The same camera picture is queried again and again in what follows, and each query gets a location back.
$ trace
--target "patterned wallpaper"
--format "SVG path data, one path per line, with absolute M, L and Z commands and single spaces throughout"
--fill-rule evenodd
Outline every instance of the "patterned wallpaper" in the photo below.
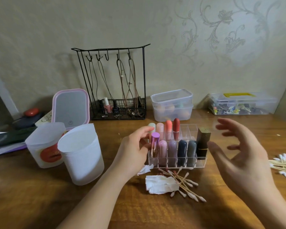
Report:
M 148 43 L 147 96 L 186 88 L 199 107 L 212 92 L 281 98 L 286 88 L 286 0 L 0 0 L 0 77 L 21 111 L 49 109 L 57 91 L 85 88 L 71 48 Z M 141 53 L 131 51 L 142 96 Z M 120 57 L 129 74 L 127 53 Z M 109 96 L 92 61 L 98 97 Z M 116 52 L 101 61 L 121 98 Z

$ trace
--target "wooden table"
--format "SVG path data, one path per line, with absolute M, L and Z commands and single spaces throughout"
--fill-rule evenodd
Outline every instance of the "wooden table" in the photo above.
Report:
M 145 121 L 95 121 L 105 169 L 112 163 L 121 139 L 141 126 L 155 122 L 148 112 Z M 231 116 L 251 129 L 272 158 L 286 153 L 286 122 L 274 115 Z M 235 143 L 215 130 L 217 116 L 193 110 L 183 124 L 212 130 L 211 139 L 222 148 Z M 227 151 L 232 157 L 236 151 Z M 273 171 L 275 183 L 286 199 L 286 178 Z M 176 193 L 153 195 L 145 190 L 145 175 L 133 177 L 122 189 L 109 228 L 263 228 L 249 208 L 225 185 L 208 152 L 205 168 L 190 171 L 199 183 L 195 192 L 207 203 L 197 203 Z M 0 156 L 0 229 L 55 228 L 79 203 L 96 181 L 72 184 L 64 164 L 40 169 L 27 150 Z

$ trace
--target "plastic storage box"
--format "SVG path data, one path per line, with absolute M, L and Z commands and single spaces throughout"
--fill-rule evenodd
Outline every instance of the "plastic storage box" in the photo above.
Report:
M 180 140 L 185 140 L 188 144 L 190 140 L 196 140 L 198 133 L 197 125 L 180 125 L 180 131 L 179 131 L 179 138 L 178 140 L 175 140 L 177 142 L 177 150 L 178 150 L 178 144 Z M 186 148 L 186 157 L 168 157 L 168 144 L 171 139 L 174 139 L 173 132 L 170 135 L 165 135 L 164 133 L 164 140 L 167 142 L 167 156 L 166 158 L 152 158 L 150 155 L 150 152 L 148 152 L 148 161 L 149 165 L 153 164 L 154 168 L 176 168 L 178 169 L 180 165 L 178 165 L 178 159 L 184 160 L 184 163 L 182 164 L 185 168 L 204 168 L 206 164 L 206 157 L 197 157 L 196 152 L 194 153 L 194 157 L 188 157 L 187 156 L 187 148 Z
M 151 96 L 156 121 L 188 120 L 191 118 L 193 94 L 185 89 L 162 92 Z
M 214 115 L 266 115 L 278 99 L 263 92 L 210 94 L 209 109 Z

